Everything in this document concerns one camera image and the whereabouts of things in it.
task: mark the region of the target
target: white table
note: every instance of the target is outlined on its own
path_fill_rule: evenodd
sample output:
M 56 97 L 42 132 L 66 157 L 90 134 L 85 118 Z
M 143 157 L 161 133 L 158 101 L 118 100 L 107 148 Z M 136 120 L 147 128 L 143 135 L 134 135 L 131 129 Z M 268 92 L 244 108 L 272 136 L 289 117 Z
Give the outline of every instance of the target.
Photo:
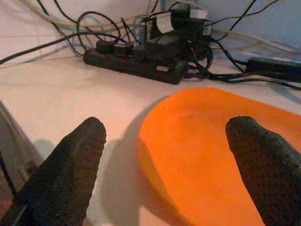
M 215 61 L 214 73 L 234 72 Z M 0 68 L 0 99 L 38 149 L 41 163 L 89 116 L 100 119 L 107 143 L 87 210 L 86 225 L 184 225 L 140 174 L 135 141 L 158 100 L 192 87 L 216 87 L 301 115 L 301 92 L 267 83 L 182 81 L 170 85 L 63 58 Z

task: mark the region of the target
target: wall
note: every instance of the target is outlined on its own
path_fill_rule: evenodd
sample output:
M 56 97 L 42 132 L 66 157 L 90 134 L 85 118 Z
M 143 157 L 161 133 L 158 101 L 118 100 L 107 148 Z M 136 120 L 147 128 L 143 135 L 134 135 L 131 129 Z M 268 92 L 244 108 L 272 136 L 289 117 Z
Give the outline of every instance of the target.
M 52 15 L 64 19 L 52 0 L 41 1 Z M 118 21 L 121 16 L 127 17 L 144 13 L 151 0 L 58 0 L 58 2 L 66 14 L 74 19 L 78 18 L 85 11 L 93 10 L 111 17 L 114 21 Z M 100 22 L 105 22 L 99 17 L 97 19 Z M 59 39 L 60 37 L 60 34 L 52 24 L 31 11 L 21 0 L 0 1 L 0 58 Z M 62 42 L 55 46 L 16 58 L 10 62 L 69 56 L 74 56 L 74 53 L 70 50 L 66 42 Z
M 241 15 L 251 1 L 252 0 L 198 0 L 198 4 L 208 9 L 208 19 L 215 21 L 227 16 Z M 173 1 L 166 0 L 166 5 L 168 6 L 171 2 Z M 257 0 L 250 12 L 258 11 L 271 2 L 272 0 Z M 280 0 L 261 14 L 243 19 L 234 30 L 258 35 L 268 40 L 282 42 L 301 49 L 300 9 L 300 0 Z M 234 22 L 235 20 L 221 22 L 216 24 L 214 29 L 228 30 Z M 259 54 L 262 56 L 277 56 L 301 61 L 300 54 L 287 54 L 264 45 L 244 48 L 242 49 L 243 53 L 232 49 L 254 43 L 256 42 L 251 39 L 232 35 L 222 41 L 222 44 L 231 50 L 230 52 L 233 56 L 239 57 L 240 59 L 249 58 L 253 54 Z

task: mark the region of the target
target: white cable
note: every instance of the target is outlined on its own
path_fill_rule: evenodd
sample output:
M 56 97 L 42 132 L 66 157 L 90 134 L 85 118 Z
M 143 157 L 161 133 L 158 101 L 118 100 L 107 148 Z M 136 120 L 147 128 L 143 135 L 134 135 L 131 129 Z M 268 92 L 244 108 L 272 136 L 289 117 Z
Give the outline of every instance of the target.
M 185 1 L 185 0 L 174 0 L 175 2 L 179 2 L 179 3 L 184 3 L 184 4 L 188 4 L 188 5 L 192 5 L 192 6 L 195 6 L 201 10 L 205 10 L 203 7 L 201 7 L 200 5 L 196 4 L 196 3 L 193 3 L 191 1 Z
M 285 52 L 289 52 L 289 53 L 301 53 L 301 50 L 299 49 L 292 49 L 289 48 L 285 45 L 279 44 L 279 43 L 275 43 L 269 40 L 266 40 L 264 38 L 258 37 L 256 35 L 252 35 L 252 34 L 246 34 L 246 33 L 242 33 L 242 32 L 237 32 L 237 31 L 220 31 L 220 30 L 212 30 L 215 33 L 228 33 L 228 34 L 234 34 L 234 35 L 239 35 L 239 36 L 245 36 L 254 40 L 257 40 L 259 42 L 265 43 L 266 45 L 275 47 L 277 49 L 281 49 Z
M 40 16 L 42 16 L 43 18 L 45 18 L 46 20 L 53 22 L 57 25 L 61 25 L 61 26 L 67 26 L 67 27 L 76 27 L 76 24 L 71 23 L 71 22 L 66 22 L 60 19 L 57 19 L 53 16 L 49 16 L 46 15 L 41 9 L 39 9 L 31 0 L 20 0 L 21 2 L 25 3 L 30 9 L 34 10 L 36 13 L 38 13 Z M 134 16 L 130 16 L 127 18 L 124 18 L 124 20 L 128 21 L 131 20 L 135 17 L 138 16 L 145 16 L 145 14 L 138 14 L 138 15 L 134 15 Z M 111 26 L 111 23 L 107 23 L 107 24 L 81 24 L 81 27 L 106 27 L 106 26 Z

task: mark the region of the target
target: black power brick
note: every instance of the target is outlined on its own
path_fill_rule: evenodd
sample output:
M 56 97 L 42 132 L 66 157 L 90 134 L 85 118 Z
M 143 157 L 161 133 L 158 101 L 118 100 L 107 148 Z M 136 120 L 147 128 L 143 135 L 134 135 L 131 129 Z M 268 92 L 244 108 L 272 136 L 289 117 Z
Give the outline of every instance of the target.
M 270 60 L 263 58 L 251 58 L 246 64 L 246 72 L 280 72 L 283 74 L 271 74 L 271 78 L 287 81 L 301 82 L 301 64 L 295 62 Z

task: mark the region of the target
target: orange disc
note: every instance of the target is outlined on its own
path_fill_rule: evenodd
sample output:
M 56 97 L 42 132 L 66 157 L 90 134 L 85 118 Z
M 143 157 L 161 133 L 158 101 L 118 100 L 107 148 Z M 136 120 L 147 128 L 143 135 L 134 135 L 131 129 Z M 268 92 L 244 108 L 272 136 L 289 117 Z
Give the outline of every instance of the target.
M 300 116 L 218 89 L 176 93 L 143 122 L 139 165 L 175 213 L 191 225 L 264 225 L 228 146 L 225 125 L 236 116 L 255 118 L 300 152 Z

